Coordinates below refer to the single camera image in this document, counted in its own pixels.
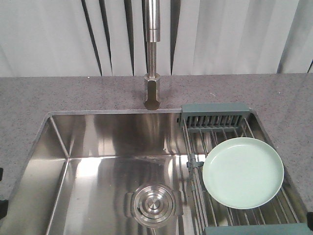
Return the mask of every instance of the gray countertop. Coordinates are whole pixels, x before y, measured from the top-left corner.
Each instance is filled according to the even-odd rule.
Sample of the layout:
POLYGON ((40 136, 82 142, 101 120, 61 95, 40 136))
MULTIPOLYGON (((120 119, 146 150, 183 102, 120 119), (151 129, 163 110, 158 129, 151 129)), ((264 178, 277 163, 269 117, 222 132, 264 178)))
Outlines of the gray countertop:
MULTIPOLYGON (((254 109, 313 211, 313 74, 164 76, 161 109, 241 101, 254 109)), ((51 111, 144 109, 143 77, 0 78, 0 199, 12 195, 51 111)))

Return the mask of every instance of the sink basin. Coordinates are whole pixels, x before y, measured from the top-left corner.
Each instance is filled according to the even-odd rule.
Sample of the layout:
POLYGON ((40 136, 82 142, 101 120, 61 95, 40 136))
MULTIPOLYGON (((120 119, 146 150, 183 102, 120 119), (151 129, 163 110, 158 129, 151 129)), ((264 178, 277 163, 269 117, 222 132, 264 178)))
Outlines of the sink basin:
MULTIPOLYGON (((0 234, 198 234, 180 112, 52 113, 41 127, 0 234)), ((268 142, 255 114, 247 122, 256 138, 268 142)), ((247 127, 237 134, 249 136, 247 127)), ((225 135, 235 137, 191 133, 199 161, 205 160, 201 138, 210 151, 225 135)), ((252 210, 227 208, 202 187, 209 226, 305 222, 288 175, 283 186, 277 197, 252 210)))

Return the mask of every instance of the faucet spout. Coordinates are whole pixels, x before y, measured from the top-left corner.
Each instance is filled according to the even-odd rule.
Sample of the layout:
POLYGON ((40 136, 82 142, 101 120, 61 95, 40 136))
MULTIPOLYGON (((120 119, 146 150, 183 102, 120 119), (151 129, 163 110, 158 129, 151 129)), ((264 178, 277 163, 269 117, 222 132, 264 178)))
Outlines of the faucet spout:
POLYGON ((160 106, 160 76, 157 74, 157 42, 160 41, 159 0, 145 0, 145 26, 148 73, 144 76, 144 105, 148 110, 156 110, 160 106))

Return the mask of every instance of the sink drain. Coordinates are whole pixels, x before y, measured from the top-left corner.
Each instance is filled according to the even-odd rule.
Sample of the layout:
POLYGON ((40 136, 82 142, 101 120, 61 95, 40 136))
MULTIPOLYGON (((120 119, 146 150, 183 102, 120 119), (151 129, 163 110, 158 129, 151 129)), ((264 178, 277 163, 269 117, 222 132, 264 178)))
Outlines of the sink drain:
POLYGON ((139 187, 132 198, 132 210, 138 223, 162 227, 173 215, 175 200, 172 191, 161 184, 139 187))

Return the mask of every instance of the mint green plate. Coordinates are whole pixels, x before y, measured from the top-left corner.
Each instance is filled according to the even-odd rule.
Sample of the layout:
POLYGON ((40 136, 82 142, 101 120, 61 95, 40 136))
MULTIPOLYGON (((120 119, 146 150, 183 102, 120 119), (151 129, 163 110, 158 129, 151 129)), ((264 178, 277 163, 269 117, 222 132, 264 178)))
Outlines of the mint green plate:
POLYGON ((218 144, 203 165, 203 182, 211 196, 236 209, 265 204, 279 191, 284 166, 267 143, 253 138, 233 138, 218 144))

